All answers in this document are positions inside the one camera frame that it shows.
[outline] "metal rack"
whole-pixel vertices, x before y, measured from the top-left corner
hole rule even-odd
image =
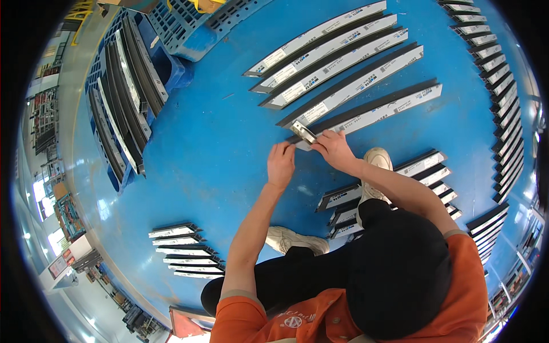
[[[32,102],[31,135],[36,155],[57,142],[59,131],[58,87],[35,95]]]

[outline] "blue floor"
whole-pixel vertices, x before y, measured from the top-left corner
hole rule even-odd
[[[212,248],[226,258],[231,239],[267,180],[266,158],[272,144],[290,135],[275,126],[281,118],[386,53],[367,60],[314,89],[281,111],[257,104],[264,94],[247,91],[256,78],[242,77],[278,46],[319,23],[364,4],[363,1],[276,0],[238,24],[200,62],[194,64],[191,85],[175,90],[153,123],[153,136],[144,152],[147,179],[137,177],[121,197],[116,195],[99,158],[87,109],[77,114],[74,160],[75,187],[88,222],[118,268],[158,310],[168,316],[170,305],[201,308],[200,292],[207,281],[174,276],[147,236],[155,228],[192,221]],[[519,48],[505,24],[486,0],[477,0],[518,82],[523,107],[525,171],[509,196],[511,209],[503,232],[513,243],[522,237],[514,224],[519,205],[528,208],[523,191],[532,170],[531,118],[526,111],[528,80]],[[431,148],[443,151],[452,175],[445,182],[459,195],[452,204],[463,211],[465,223],[496,206],[492,180],[495,162],[491,146],[495,125],[488,91],[478,77],[468,46],[450,28],[454,22],[433,0],[390,0],[386,13],[398,14],[398,25],[409,28],[408,43],[424,45],[424,58],[333,111],[335,115],[410,85],[437,77],[444,84],[434,101],[392,116],[348,136],[356,155],[384,147],[398,164]],[[351,177],[328,166],[312,151],[298,150],[296,171],[272,217],[272,224],[301,234],[325,236],[330,211],[314,213],[321,195],[345,185]],[[500,238],[489,264],[504,274],[514,252]],[[260,261],[278,256],[265,247]],[[493,292],[497,279],[491,273]]]

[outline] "black pants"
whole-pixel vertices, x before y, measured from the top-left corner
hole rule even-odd
[[[294,246],[255,266],[257,298],[267,316],[329,288],[347,289],[353,321],[373,339],[402,338],[436,316],[451,279],[449,251],[436,226],[378,199],[361,203],[358,211],[361,238],[321,256]],[[202,291],[211,316],[223,280],[212,280]]]

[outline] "light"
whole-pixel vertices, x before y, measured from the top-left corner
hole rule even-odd
[[[86,341],[86,343],[95,343],[96,341],[95,337],[88,337],[86,335],[83,335],[83,336],[84,336],[84,341]]]

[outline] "sneaker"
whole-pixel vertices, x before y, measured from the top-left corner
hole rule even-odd
[[[328,241],[315,236],[303,236],[282,226],[270,226],[265,240],[271,248],[286,255],[292,246],[304,246],[310,248],[315,256],[326,254],[330,251]]]
[[[383,148],[372,148],[366,152],[364,155],[364,161],[368,162],[369,164],[373,164],[374,166],[378,166],[383,169],[393,170],[393,163],[391,162],[391,158],[389,157],[389,154],[387,151]],[[380,199],[386,202],[389,202],[389,199],[378,191],[377,189],[370,186],[367,182],[364,180],[361,180],[362,182],[362,197],[360,198],[360,201],[358,202],[358,205],[360,206],[361,203],[368,199]],[[362,228],[362,219],[360,219],[360,215],[357,212],[356,215],[356,222],[358,225],[360,225]]]

